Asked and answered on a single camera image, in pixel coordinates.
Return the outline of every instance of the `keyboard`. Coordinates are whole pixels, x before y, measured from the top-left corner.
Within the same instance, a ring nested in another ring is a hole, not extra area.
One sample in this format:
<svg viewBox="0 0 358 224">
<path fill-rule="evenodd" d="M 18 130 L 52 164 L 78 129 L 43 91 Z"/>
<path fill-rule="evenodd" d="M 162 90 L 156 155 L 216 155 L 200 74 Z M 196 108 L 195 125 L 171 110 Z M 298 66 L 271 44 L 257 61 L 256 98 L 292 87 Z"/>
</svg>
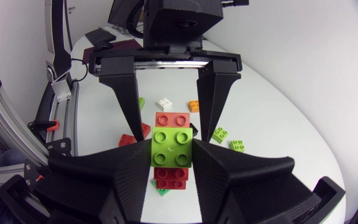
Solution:
<svg viewBox="0 0 358 224">
<path fill-rule="evenodd" d="M 94 31 L 91 31 L 91 32 L 85 34 L 85 37 L 88 38 L 88 40 L 94 46 L 96 46 L 98 43 L 110 42 L 117 38 L 115 35 L 112 35 L 109 31 L 107 31 L 103 28 L 99 28 Z"/>
</svg>

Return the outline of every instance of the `metal bar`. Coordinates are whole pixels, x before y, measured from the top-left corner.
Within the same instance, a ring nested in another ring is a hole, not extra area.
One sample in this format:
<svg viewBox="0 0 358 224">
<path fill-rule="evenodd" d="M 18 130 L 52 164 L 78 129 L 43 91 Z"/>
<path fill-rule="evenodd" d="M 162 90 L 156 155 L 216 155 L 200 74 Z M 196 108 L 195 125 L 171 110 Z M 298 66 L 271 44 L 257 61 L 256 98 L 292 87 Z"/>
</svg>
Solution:
<svg viewBox="0 0 358 224">
<path fill-rule="evenodd" d="M 135 69 L 162 69 L 162 68 L 204 68 L 208 62 L 135 62 Z"/>
<path fill-rule="evenodd" d="M 60 127 L 54 131 L 52 140 L 59 140 L 65 137 L 65 123 L 66 123 L 66 108 L 67 108 L 68 100 L 61 101 L 58 103 L 56 107 L 56 119 L 60 123 Z"/>
<path fill-rule="evenodd" d="M 71 155 L 78 155 L 77 148 L 77 105 L 78 105 L 78 92 L 80 86 L 78 82 L 74 82 L 73 89 L 71 90 L 71 98 L 68 101 L 65 120 L 65 137 L 71 140 Z"/>
<path fill-rule="evenodd" d="M 0 174 L 0 185 L 5 184 L 5 182 L 7 182 L 10 178 L 12 178 L 15 175 L 24 177 L 24 169 L 22 169 L 22 171 L 19 172 Z"/>
<path fill-rule="evenodd" d="M 48 152 L 30 132 L 8 100 L 3 87 L 0 88 L 0 137 L 20 150 L 36 166 L 46 166 Z"/>
<path fill-rule="evenodd" d="M 17 164 L 11 166 L 0 167 L 0 174 L 7 174 L 10 172 L 17 172 L 17 171 L 24 170 L 24 164 Z"/>
<path fill-rule="evenodd" d="M 50 121 L 53 121 L 56 119 L 56 107 L 57 107 L 57 99 L 56 99 L 56 96 L 54 96 L 53 98 L 53 103 L 52 103 L 52 108 L 50 110 L 50 116 L 49 116 L 49 120 Z M 53 134 L 54 134 L 54 131 L 47 131 L 47 142 L 51 142 L 52 141 L 52 138 L 53 138 Z"/>
<path fill-rule="evenodd" d="M 45 215 L 48 218 L 50 217 L 48 210 L 44 206 L 42 206 L 41 202 L 35 196 L 30 194 L 29 196 L 25 197 L 24 200 L 42 215 Z"/>
</svg>

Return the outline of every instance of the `stacked lego bricks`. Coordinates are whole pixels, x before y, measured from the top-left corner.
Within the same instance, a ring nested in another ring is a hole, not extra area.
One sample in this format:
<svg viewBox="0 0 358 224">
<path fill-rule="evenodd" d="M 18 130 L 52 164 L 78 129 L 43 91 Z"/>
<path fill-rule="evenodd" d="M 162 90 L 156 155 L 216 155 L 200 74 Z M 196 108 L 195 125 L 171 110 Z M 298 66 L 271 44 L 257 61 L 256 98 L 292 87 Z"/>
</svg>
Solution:
<svg viewBox="0 0 358 224">
<path fill-rule="evenodd" d="M 155 115 L 151 166 L 156 189 L 186 189 L 193 140 L 189 120 L 189 113 L 157 112 Z"/>
</svg>

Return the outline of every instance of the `red lego brick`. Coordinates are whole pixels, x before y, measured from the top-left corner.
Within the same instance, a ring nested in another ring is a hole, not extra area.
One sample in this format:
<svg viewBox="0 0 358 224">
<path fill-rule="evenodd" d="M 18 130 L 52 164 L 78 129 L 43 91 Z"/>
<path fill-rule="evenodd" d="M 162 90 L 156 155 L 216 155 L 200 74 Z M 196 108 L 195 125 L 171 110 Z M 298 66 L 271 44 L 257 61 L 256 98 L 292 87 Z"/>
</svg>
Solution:
<svg viewBox="0 0 358 224">
<path fill-rule="evenodd" d="M 185 190 L 185 180 L 156 180 L 156 189 Z"/>
<path fill-rule="evenodd" d="M 127 134 L 122 134 L 121 139 L 119 140 L 118 146 L 126 146 L 132 143 L 135 143 L 136 139 L 134 136 L 130 136 Z"/>
<path fill-rule="evenodd" d="M 164 128 L 189 128 L 190 114 L 156 112 L 155 126 Z"/>
<path fill-rule="evenodd" d="M 189 168 L 154 167 L 155 180 L 188 180 Z"/>
<path fill-rule="evenodd" d="M 143 137 L 146 138 L 151 131 L 151 127 L 145 123 L 142 123 L 142 130 L 143 130 Z"/>
</svg>

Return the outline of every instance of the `white wall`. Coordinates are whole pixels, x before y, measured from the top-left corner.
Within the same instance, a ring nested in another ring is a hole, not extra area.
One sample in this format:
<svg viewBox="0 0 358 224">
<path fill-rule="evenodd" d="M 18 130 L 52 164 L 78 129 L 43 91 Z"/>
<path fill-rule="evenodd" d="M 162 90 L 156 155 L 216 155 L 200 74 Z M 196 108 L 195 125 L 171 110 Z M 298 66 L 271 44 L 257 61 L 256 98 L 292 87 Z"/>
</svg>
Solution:
<svg viewBox="0 0 358 224">
<path fill-rule="evenodd" d="M 358 1 L 258 0 L 224 17 L 206 37 L 241 54 L 314 124 L 341 168 L 348 220 L 358 209 Z"/>
<path fill-rule="evenodd" d="M 68 25 L 73 45 L 87 32 L 108 24 L 113 0 L 67 0 L 67 8 L 75 7 L 68 15 Z"/>
<path fill-rule="evenodd" d="M 47 77 L 44 1 L 0 0 L 0 78 L 25 123 L 33 121 Z"/>
</svg>

